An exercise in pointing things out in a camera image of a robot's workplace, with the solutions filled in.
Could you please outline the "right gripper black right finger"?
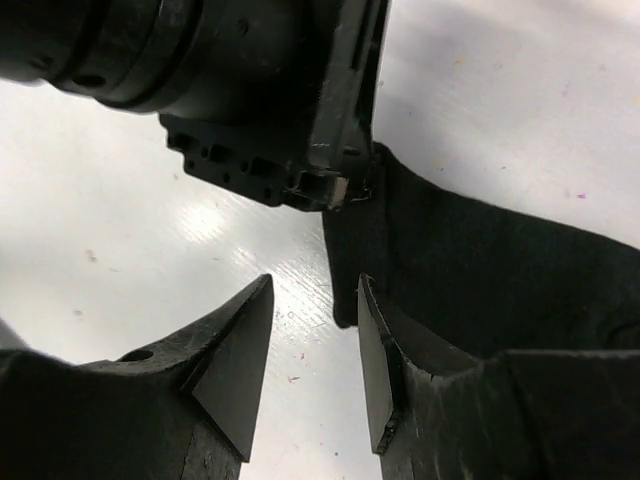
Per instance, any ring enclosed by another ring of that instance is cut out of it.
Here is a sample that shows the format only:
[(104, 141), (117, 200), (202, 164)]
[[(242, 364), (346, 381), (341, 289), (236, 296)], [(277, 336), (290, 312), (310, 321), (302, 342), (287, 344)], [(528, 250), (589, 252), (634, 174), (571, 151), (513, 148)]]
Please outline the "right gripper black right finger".
[(358, 333), (370, 445), (386, 479), (635, 479), (635, 350), (482, 360), (404, 314), (369, 276)]

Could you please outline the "black sock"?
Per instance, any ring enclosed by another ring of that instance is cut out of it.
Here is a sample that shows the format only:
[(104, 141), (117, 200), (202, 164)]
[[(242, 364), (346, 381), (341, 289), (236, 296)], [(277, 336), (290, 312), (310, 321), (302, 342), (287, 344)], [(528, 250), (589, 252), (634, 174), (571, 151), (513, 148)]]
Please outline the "black sock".
[(334, 319), (357, 322), (370, 276), (403, 313), (478, 357), (635, 349), (639, 252), (443, 190), (382, 149), (373, 197), (323, 215)]

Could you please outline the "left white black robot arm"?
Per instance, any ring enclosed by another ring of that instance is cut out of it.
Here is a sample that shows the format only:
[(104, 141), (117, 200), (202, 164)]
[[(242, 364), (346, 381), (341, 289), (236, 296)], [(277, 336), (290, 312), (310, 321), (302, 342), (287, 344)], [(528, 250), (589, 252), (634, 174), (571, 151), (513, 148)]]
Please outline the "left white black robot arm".
[(368, 198), (385, 1), (5, 1), (1, 75), (155, 114), (184, 171), (268, 206)]

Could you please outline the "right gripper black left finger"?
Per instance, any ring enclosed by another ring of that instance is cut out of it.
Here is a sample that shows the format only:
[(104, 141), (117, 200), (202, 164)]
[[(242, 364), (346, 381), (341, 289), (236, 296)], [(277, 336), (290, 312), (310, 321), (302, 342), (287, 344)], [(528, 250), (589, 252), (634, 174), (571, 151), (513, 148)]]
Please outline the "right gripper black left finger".
[(274, 310), (270, 275), (118, 360), (1, 353), (5, 479), (235, 479), (251, 456)]

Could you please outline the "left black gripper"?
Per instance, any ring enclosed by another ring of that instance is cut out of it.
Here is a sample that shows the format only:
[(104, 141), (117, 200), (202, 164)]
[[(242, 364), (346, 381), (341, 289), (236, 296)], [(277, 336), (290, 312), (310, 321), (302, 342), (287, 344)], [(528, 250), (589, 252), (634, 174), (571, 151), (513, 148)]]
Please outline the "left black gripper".
[(385, 1), (136, 1), (129, 109), (185, 171), (269, 206), (367, 198)]

